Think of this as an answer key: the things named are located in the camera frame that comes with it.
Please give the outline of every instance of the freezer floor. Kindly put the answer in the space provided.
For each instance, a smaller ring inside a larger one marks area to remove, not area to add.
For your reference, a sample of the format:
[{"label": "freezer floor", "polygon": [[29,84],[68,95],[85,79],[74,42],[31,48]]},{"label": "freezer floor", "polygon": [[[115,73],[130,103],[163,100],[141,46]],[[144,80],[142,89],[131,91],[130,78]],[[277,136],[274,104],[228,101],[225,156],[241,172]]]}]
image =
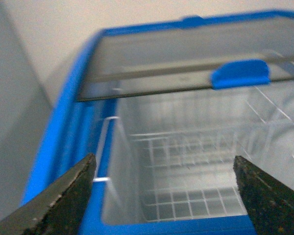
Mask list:
[{"label": "freezer floor", "polygon": [[235,133],[139,139],[153,184],[141,198],[148,222],[246,214],[233,171]]}]

